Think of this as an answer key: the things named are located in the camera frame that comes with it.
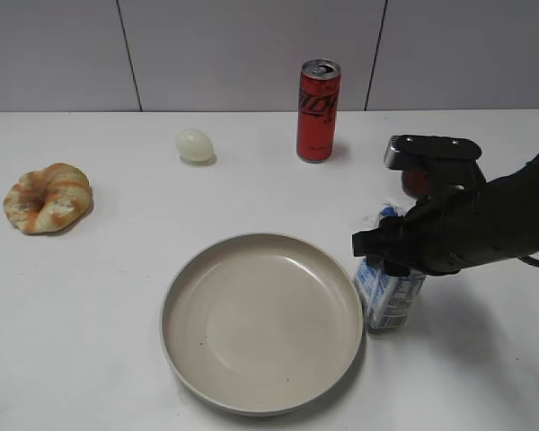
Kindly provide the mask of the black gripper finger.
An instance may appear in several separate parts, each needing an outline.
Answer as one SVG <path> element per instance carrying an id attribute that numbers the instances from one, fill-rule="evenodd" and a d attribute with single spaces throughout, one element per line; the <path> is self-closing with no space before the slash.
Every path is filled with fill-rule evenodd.
<path id="1" fill-rule="evenodd" d="M 424 198 L 440 200 L 486 182 L 477 164 L 481 155 L 481 148 L 466 138 L 399 135 L 390 138 L 384 165 L 393 171 L 423 171 L 431 190 Z"/>
<path id="2" fill-rule="evenodd" d="M 353 233 L 353 255 L 365 257 L 368 266 L 380 268 L 390 277 L 408 277 L 414 269 L 414 258 L 403 227 L 403 216 L 388 216 L 375 229 Z"/>

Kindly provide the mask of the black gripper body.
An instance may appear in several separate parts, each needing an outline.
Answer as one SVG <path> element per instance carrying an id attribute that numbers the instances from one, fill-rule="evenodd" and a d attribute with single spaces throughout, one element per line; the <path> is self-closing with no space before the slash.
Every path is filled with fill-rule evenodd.
<path id="1" fill-rule="evenodd" d="M 539 161 L 443 200 L 418 201 L 403 238 L 406 265 L 432 276 L 508 259 L 539 268 Z"/>

